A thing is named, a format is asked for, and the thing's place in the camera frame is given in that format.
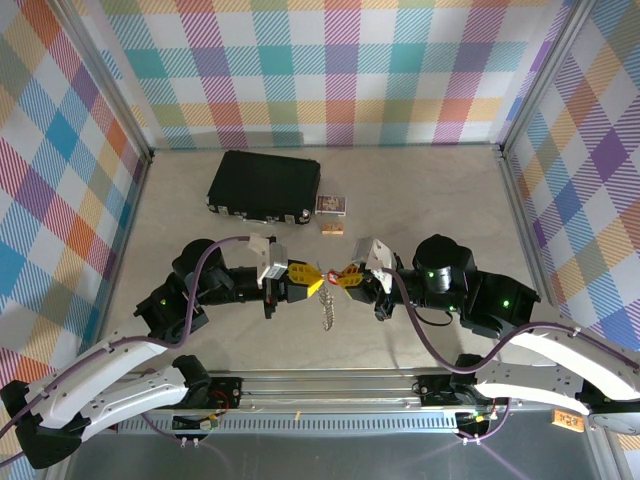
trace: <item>beige floor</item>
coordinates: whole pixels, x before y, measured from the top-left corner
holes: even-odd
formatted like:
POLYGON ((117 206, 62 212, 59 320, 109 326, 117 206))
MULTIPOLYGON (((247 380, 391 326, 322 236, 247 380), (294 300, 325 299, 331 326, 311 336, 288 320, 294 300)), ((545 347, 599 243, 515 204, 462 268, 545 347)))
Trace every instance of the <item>beige floor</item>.
MULTIPOLYGON (((346 195, 345 235, 320 233, 310 225, 276 227, 243 223, 210 213, 205 195, 222 151, 163 151, 156 155, 129 241, 107 331, 131 318, 135 305, 164 281, 171 261, 191 240, 220 239, 251 232, 275 233, 290 258, 342 269, 355 240, 374 236, 396 251, 406 265, 415 247, 440 233, 468 246, 479 268, 515 277, 530 285, 524 256, 489 147, 416 147, 269 150, 322 164, 320 193, 346 195)), ((227 265, 252 265, 245 247, 225 250, 227 265)), ((272 320, 262 305, 206 309, 210 323, 178 353, 196 354, 209 369, 416 367, 435 365, 425 352, 403 308, 380 323, 373 307, 348 301, 339 289, 336 323, 325 333, 316 297, 281 304, 272 320)), ((446 320, 442 313, 427 318, 446 320)), ((451 361, 461 352, 486 353, 492 342, 459 325, 428 329, 436 347, 451 361)), ((509 347, 503 360, 538 363, 539 358, 509 347)), ((159 366, 170 358, 159 358, 159 366)))

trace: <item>plaid wall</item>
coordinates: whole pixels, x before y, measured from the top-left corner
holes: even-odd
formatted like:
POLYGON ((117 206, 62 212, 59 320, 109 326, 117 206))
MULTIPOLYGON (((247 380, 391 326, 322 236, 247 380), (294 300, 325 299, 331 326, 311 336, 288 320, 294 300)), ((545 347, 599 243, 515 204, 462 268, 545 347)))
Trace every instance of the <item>plaid wall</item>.
POLYGON ((562 311, 640 350, 640 3, 600 0, 513 168, 562 311))
POLYGON ((75 3, 150 143, 231 148, 495 139, 562 0, 75 3))
MULTIPOLYGON (((0 4, 0 66, 2 387, 92 338, 141 163, 45 0, 0 4)), ((0 441, 0 460, 18 451, 13 432, 0 441)), ((32 476, 14 465, 0 478, 32 476)))
POLYGON ((504 124, 502 125, 502 128, 500 129, 500 134, 498 135, 499 144, 501 145, 504 144, 504 139, 507 136, 507 133, 511 128, 511 125, 513 125, 513 122, 515 121, 518 114, 520 113, 522 104, 525 98, 527 97, 527 95, 529 94, 529 91, 533 86, 534 80, 538 76, 538 73, 540 73, 542 65, 544 64, 544 61, 546 60, 547 55, 551 51, 553 42, 556 40, 558 33, 560 32, 565 21, 567 20, 568 15, 571 13, 571 9, 575 3, 576 3, 576 0, 563 0, 562 6, 558 10, 556 17, 553 20, 553 24, 551 25, 551 28, 549 28, 549 31, 545 36, 544 41, 540 46, 540 50, 538 50, 538 54, 535 57, 535 60, 531 64, 531 67, 529 67, 529 71, 527 72, 527 75, 524 81, 520 85, 520 89, 518 90, 516 99, 514 100, 513 104, 511 105, 511 109, 507 114, 507 119, 505 120, 504 124))

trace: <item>metal frame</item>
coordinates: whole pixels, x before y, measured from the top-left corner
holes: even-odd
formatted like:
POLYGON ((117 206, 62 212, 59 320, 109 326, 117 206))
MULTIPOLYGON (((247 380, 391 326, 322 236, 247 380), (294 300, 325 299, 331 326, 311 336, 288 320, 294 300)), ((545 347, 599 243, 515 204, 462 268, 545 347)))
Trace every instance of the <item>metal frame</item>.
POLYGON ((153 149, 147 142, 144 133, 142 133, 100 52, 91 40, 78 12, 69 0, 47 0, 47 3, 62 28, 69 35, 71 43, 78 50, 87 70, 113 109, 127 136, 135 143, 145 161, 147 163, 151 162, 153 149))
POLYGON ((158 120, 151 108, 151 105, 144 94, 140 82, 138 81, 133 67, 129 63, 127 55, 117 39, 115 32, 109 22, 109 18, 104 11, 100 0, 84 0, 89 16, 99 31, 100 38, 111 53, 111 57, 122 73, 122 82, 126 85, 132 100, 138 104, 138 108, 147 122, 147 132, 151 137, 151 142, 157 148, 169 148, 165 135, 158 123, 158 120))
POLYGON ((505 185, 507 199, 511 205, 514 222, 518 230, 520 243, 525 254, 525 260, 529 267, 533 285, 536 290, 543 292, 547 300, 553 305, 557 305, 558 302, 546 273, 540 248, 538 247, 532 228, 532 222, 525 208, 524 199, 517 187, 516 176, 510 163, 510 153, 518 140, 525 134, 544 95, 554 82, 580 29, 589 18, 597 1, 598 0, 575 0, 573 9, 569 13, 565 25, 553 43, 551 51, 547 55, 538 76, 525 97, 516 119, 505 136, 503 145, 500 146, 500 153, 497 155, 499 159, 498 167, 505 185))
POLYGON ((127 251, 127 246, 129 245, 129 239, 131 238, 131 232, 133 231, 133 226, 136 222, 136 217, 138 213, 138 206, 140 205, 140 199, 142 198, 142 193, 147 185, 147 177, 149 173, 149 167, 153 163, 153 160, 145 161, 142 165, 142 172, 140 173, 140 183, 138 184, 138 191, 136 192, 132 202, 131 202, 131 213, 129 214, 129 220, 122 230, 122 236, 124 240, 122 241, 122 246, 120 248, 120 254, 116 258, 116 263, 113 268, 113 280, 111 282, 111 286, 109 287, 109 291, 106 295, 105 307, 102 311, 102 315, 98 319, 98 328, 95 330, 95 334, 89 343, 89 346, 93 346, 98 342, 99 339, 103 338, 105 335, 105 329, 107 327, 107 322, 104 320, 109 315, 109 311, 111 309, 111 300, 113 299, 113 295, 116 291, 116 286, 118 285, 118 281, 120 278, 120 274, 122 272, 122 262, 124 259, 124 255, 127 251))
POLYGON ((598 471, 607 480, 633 480, 624 452, 614 435, 585 419, 585 432, 598 471))
POLYGON ((580 29, 589 18, 597 2, 598 0, 574 1, 574 6, 569 13, 565 25, 554 41, 551 51, 544 60, 540 72, 525 97, 516 119, 505 136, 503 151, 506 152, 507 156, 525 129, 529 126, 529 123, 531 123, 544 95, 555 80, 580 29))
MULTIPOLYGON (((242 392, 237 392, 242 395, 239 406, 225 414, 216 433, 455 433, 455 414, 476 408, 423 407, 413 391, 418 376, 447 374, 450 372, 439 368, 209 372, 217 378, 243 379, 242 392)), ((199 418, 210 414, 206 409, 157 409, 148 416, 158 428, 171 430, 174 415, 199 418)), ((121 423, 118 431, 153 433, 139 418, 121 423)))

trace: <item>purple cable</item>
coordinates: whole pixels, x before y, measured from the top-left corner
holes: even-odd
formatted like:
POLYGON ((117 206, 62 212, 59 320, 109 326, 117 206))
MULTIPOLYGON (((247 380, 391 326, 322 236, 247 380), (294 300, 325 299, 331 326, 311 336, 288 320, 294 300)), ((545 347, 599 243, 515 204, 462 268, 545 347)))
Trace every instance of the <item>purple cable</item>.
POLYGON ((614 356, 615 358, 617 358, 621 362, 624 362, 626 365, 632 367, 634 370, 637 370, 637 369, 640 368, 640 364, 634 362, 630 358, 625 357, 620 352, 616 352, 614 349, 612 349, 611 347, 605 345, 602 342, 599 342, 595 338, 592 338, 592 337, 590 337, 588 335, 585 335, 582 332, 577 332, 576 333, 576 331, 571 327, 567 327, 565 325, 560 325, 558 323, 552 323, 552 322, 534 322, 534 323, 528 323, 526 325, 521 325, 520 327, 512 330, 507 335, 505 335, 496 344, 496 346, 493 347, 493 349, 487 354, 487 356, 484 357, 482 360, 480 360, 475 365, 472 365, 471 367, 457 367, 456 365, 453 365, 452 363, 447 362, 444 359, 444 357, 438 353, 438 351, 433 347, 433 345, 431 344, 431 342, 427 338, 427 335, 424 333, 424 330, 422 330, 422 327, 420 326, 420 321, 418 320, 418 318, 416 316, 415 309, 411 306, 411 299, 409 298, 409 293, 407 292, 407 287, 405 286, 404 281, 402 280, 402 277, 400 276, 400 274, 398 272, 396 272, 395 270, 391 270, 389 268, 383 268, 382 271, 385 272, 385 273, 390 274, 393 277, 393 279, 396 281, 396 283, 398 284, 398 288, 400 289, 400 294, 402 295, 402 301, 404 303, 405 308, 407 309, 407 313, 409 314, 409 318, 411 319, 411 323, 413 324, 413 328, 415 329, 416 333, 418 334, 418 337, 420 337, 420 340, 422 341, 422 344, 424 345, 424 347, 431 354, 431 356, 433 358, 435 358, 436 362, 438 362, 442 367, 446 368, 450 372, 460 373, 460 374, 468 374, 468 373, 477 372, 481 368, 485 367, 491 360, 493 360, 493 358, 500 352, 500 350, 502 350, 504 348, 504 346, 507 343, 509 343, 515 336, 520 335, 521 333, 528 332, 529 330, 534 330, 536 328, 547 328, 549 330, 558 330, 558 331, 561 331, 561 332, 569 333, 571 335, 575 335, 576 338, 580 338, 581 340, 584 340, 587 343, 589 343, 589 344, 591 344, 591 345, 603 350, 604 352, 608 353, 609 355, 614 356))
POLYGON ((7 458, 6 460, 0 462, 0 468, 4 468, 22 457, 24 457, 24 452, 16 453, 13 457, 7 458))
MULTIPOLYGON (((175 350, 177 348, 182 347, 186 343, 186 341, 189 338, 189 336, 191 335, 191 325, 193 323, 193 311, 194 311, 195 304, 196 304, 196 293, 197 293, 197 290, 198 290, 198 281, 200 280, 200 275, 202 274, 202 269, 204 268, 204 263, 207 261, 207 258, 209 258, 209 255, 211 255, 215 250, 217 250, 218 248, 221 248, 223 245, 227 245, 227 244, 235 242, 235 241, 248 242, 249 241, 249 237, 248 236, 229 237, 229 238, 225 238, 224 240, 220 240, 219 242, 215 242, 215 243, 211 244, 209 246, 209 248, 207 248, 203 252, 203 254, 200 256, 200 258, 198 259, 198 263, 196 264, 196 268, 193 271, 193 281, 191 283, 191 289, 189 290, 189 299, 187 301, 187 316, 186 316, 185 322, 184 322, 184 329, 182 330, 183 331, 183 335, 182 335, 182 338, 180 339, 180 341, 178 343, 171 344, 171 343, 168 343, 168 342, 163 342, 162 340, 158 340, 156 338, 149 338, 149 337, 145 337, 145 336, 141 336, 140 335, 140 336, 135 336, 135 337, 122 338, 120 340, 117 340, 117 341, 111 343, 109 346, 111 348, 117 348, 117 347, 120 347, 122 345, 127 345, 129 343, 146 342, 146 343, 152 343, 154 345, 159 345, 161 347, 164 347, 164 348, 167 348, 167 349, 170 349, 170 350, 175 350)), ((69 378, 75 372, 77 372, 78 370, 83 368, 88 363, 92 362, 96 358, 101 357, 102 355, 104 355, 106 353, 107 353, 107 350, 104 349, 104 348, 101 348, 100 350, 96 350, 92 354, 90 354, 87 357, 83 358, 82 360, 78 361, 78 363, 75 363, 75 364, 71 365, 64 372, 62 372, 60 375, 58 375, 49 385, 44 387, 42 393, 44 393, 44 394, 51 393, 60 383, 65 381, 67 378, 69 378)), ((11 427, 13 427, 18 422, 18 420, 20 418, 22 418, 22 416, 24 414, 29 412, 33 407, 35 407, 38 403, 40 403, 40 401, 44 398, 42 396, 42 393, 37 395, 36 397, 34 397, 33 400, 31 400, 24 407, 22 407, 22 409, 13 418, 11 418, 11 420, 9 420, 9 422, 4 427, 2 427, 2 429, 0 430, 0 439, 7 434, 9 429, 11 427)), ((17 460, 18 458, 19 458, 19 456, 16 455, 16 456, 10 458, 9 459, 10 461, 2 462, 2 464, 0 464, 0 466, 5 467, 5 466, 9 465, 9 463, 13 462, 14 460, 17 460)))

